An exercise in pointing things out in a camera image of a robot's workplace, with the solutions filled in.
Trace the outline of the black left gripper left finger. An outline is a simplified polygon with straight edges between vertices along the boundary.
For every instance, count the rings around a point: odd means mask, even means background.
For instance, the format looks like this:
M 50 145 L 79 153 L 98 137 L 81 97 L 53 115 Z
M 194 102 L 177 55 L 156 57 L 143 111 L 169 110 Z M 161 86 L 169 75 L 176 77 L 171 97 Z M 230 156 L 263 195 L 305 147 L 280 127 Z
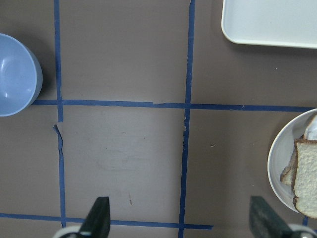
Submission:
M 79 236 L 81 238 L 107 238 L 109 232 L 109 197 L 98 197 L 79 229 Z

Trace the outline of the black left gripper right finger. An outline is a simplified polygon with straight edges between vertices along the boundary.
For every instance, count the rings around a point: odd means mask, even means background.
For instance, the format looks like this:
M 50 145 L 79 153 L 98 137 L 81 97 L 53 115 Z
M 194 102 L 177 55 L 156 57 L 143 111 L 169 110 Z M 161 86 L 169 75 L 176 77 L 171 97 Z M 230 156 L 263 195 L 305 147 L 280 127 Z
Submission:
M 254 238 L 289 238 L 291 228 L 261 196 L 251 196 L 249 228 Z

